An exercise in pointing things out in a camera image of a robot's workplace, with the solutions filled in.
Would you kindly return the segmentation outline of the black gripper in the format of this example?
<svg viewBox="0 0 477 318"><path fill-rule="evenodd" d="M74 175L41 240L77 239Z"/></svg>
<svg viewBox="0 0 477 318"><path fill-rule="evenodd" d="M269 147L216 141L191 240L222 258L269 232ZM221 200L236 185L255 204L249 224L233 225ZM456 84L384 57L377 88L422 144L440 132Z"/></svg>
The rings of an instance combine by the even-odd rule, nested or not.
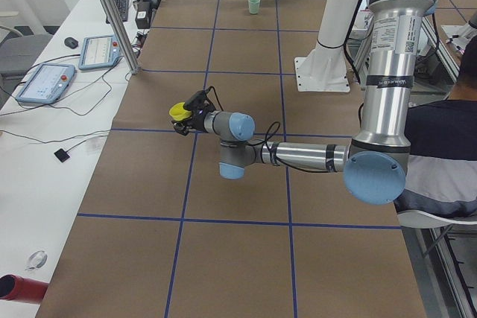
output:
<svg viewBox="0 0 477 318"><path fill-rule="evenodd" d="M192 122L190 120L175 121L172 120L174 131L182 136L187 136L191 130L197 130L205 133L214 133L213 121L215 119L215 111L200 110L194 115Z"/></svg>

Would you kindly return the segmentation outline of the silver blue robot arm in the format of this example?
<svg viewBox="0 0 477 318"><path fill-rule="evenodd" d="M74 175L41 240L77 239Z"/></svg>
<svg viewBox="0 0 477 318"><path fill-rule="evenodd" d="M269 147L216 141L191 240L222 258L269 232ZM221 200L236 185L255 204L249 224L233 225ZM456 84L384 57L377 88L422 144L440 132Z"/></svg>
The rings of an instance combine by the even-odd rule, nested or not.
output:
<svg viewBox="0 0 477 318"><path fill-rule="evenodd" d="M359 0L327 0L315 48L295 60L300 91L345 90L343 45ZM344 175L347 190L375 205L403 192L410 143L405 137L409 96L423 17L436 0L370 0L373 28L360 130L350 144L304 144L253 139L254 120L239 112L218 110L200 90L170 108L177 133L213 133L220 139L219 171L239 179L254 163L287 166L311 173Z"/></svg>

